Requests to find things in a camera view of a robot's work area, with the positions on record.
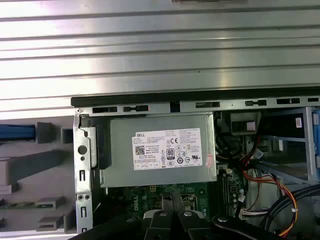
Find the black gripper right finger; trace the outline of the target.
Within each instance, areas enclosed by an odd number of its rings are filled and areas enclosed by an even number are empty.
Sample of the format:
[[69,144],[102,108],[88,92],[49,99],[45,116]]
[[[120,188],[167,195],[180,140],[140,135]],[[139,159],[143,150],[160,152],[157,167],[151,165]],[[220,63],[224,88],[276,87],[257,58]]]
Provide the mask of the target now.
[[189,240],[281,240],[282,237],[231,216],[210,221],[199,211],[186,210],[179,193],[174,195],[174,212]]

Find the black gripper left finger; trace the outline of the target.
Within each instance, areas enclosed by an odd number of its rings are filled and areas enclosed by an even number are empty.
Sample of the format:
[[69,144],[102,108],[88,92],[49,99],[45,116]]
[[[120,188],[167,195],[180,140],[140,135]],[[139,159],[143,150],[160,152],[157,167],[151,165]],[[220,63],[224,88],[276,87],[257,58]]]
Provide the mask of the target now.
[[162,209],[145,212],[143,219],[123,214],[74,236],[73,240],[169,240],[174,219],[174,194],[162,196]]

